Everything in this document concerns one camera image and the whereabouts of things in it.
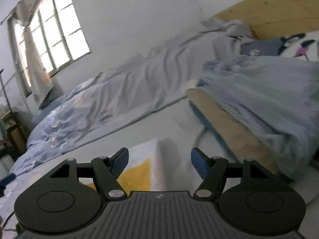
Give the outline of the panda print pillow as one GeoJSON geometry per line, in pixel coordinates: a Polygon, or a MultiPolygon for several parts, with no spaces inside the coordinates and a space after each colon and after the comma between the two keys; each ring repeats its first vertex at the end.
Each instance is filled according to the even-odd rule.
{"type": "Polygon", "coordinates": [[[241,54],[298,58],[310,62],[318,61],[318,31],[267,40],[253,40],[242,45],[241,54]]]}

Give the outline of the black clothes rack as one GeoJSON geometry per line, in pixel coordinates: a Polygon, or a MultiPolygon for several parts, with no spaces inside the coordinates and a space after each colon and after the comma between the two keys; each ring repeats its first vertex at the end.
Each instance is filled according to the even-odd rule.
{"type": "Polygon", "coordinates": [[[8,107],[9,107],[9,111],[12,112],[12,107],[11,107],[11,105],[10,105],[10,101],[9,101],[9,99],[8,99],[7,92],[6,92],[6,90],[5,90],[5,85],[4,85],[3,79],[2,79],[2,73],[3,73],[3,71],[4,71],[4,69],[1,69],[1,70],[0,70],[0,82],[1,82],[1,87],[2,87],[2,91],[3,91],[3,94],[4,94],[5,100],[6,100],[6,102],[7,102],[7,105],[8,105],[8,107]]]}

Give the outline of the white yellow plastic mailer bag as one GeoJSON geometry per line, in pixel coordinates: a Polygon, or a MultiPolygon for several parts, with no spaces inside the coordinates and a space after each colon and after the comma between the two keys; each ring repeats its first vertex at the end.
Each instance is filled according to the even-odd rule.
{"type": "Polygon", "coordinates": [[[125,192],[192,190],[189,148],[177,139],[151,139],[129,148],[118,182],[125,192]]]}

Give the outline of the blue pillow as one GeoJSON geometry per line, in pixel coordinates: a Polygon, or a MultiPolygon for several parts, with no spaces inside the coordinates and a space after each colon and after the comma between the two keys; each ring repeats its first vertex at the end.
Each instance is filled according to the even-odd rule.
{"type": "Polygon", "coordinates": [[[32,124],[34,126],[38,125],[51,111],[55,108],[61,106],[65,99],[65,96],[61,96],[55,100],[53,100],[49,105],[41,110],[39,110],[32,118],[32,124]]]}

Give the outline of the blue printed bed sheet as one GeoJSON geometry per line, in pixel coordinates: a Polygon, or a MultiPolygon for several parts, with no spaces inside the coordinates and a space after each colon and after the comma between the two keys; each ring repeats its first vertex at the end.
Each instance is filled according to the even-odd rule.
{"type": "Polygon", "coordinates": [[[18,174],[17,179],[7,186],[1,198],[1,217],[9,221],[9,227],[14,227],[17,221],[10,217],[10,214],[14,210],[18,195],[67,158],[74,158],[79,163],[89,162],[96,157],[111,156],[122,147],[129,149],[151,139],[165,138],[177,139],[189,148],[188,174],[192,182],[192,190],[187,190],[189,192],[193,192],[201,182],[190,162],[192,148],[198,147],[210,157],[218,156],[236,162],[236,158],[222,147],[213,133],[195,116],[189,102],[183,99],[113,134],[54,158],[32,171],[18,174]]]}

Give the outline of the crumpled blue duvet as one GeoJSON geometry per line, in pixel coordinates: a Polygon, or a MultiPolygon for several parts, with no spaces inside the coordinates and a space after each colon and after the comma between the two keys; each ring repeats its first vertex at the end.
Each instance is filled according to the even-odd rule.
{"type": "Polygon", "coordinates": [[[237,57],[252,36],[242,20],[212,17],[77,85],[35,126],[11,172],[27,173],[183,99],[205,62],[237,57]]]}

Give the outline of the wooden bed frame board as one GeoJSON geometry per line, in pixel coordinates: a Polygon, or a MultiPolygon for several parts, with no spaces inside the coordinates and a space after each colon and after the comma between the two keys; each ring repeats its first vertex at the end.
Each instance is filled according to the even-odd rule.
{"type": "Polygon", "coordinates": [[[318,31],[318,0],[244,0],[217,14],[243,20],[259,40],[318,31]]]}

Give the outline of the patterned window curtain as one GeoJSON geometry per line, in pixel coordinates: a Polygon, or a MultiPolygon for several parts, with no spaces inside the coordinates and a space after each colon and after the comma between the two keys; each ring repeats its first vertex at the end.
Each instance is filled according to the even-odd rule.
{"type": "Polygon", "coordinates": [[[46,106],[53,88],[50,75],[46,72],[33,40],[31,22],[42,0],[20,0],[14,8],[14,15],[23,27],[25,54],[34,101],[41,110],[46,106]]]}

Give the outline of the folded light blue jeans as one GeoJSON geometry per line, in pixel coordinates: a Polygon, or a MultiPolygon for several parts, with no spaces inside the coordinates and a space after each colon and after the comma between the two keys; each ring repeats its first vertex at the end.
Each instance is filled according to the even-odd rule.
{"type": "Polygon", "coordinates": [[[268,146],[297,179],[318,149],[318,62],[241,55],[208,61],[197,87],[268,146]]]}

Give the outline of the window with bars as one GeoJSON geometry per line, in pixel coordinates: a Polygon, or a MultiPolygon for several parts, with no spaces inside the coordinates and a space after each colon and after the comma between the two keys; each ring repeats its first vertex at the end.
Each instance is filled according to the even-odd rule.
{"type": "MultiPolygon", "coordinates": [[[[33,8],[30,31],[47,74],[54,76],[91,53],[72,0],[40,0],[33,8]]],[[[30,71],[25,53],[24,27],[16,9],[6,16],[12,37],[12,52],[18,67],[22,94],[31,95],[30,71]]]]}

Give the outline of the folded beige garment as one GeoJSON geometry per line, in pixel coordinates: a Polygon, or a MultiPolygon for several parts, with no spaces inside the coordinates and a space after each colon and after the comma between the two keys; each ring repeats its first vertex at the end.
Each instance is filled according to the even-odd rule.
{"type": "Polygon", "coordinates": [[[274,175],[281,173],[270,148],[220,107],[207,92],[191,88],[186,96],[195,116],[231,156],[240,163],[247,158],[256,160],[274,175]]]}

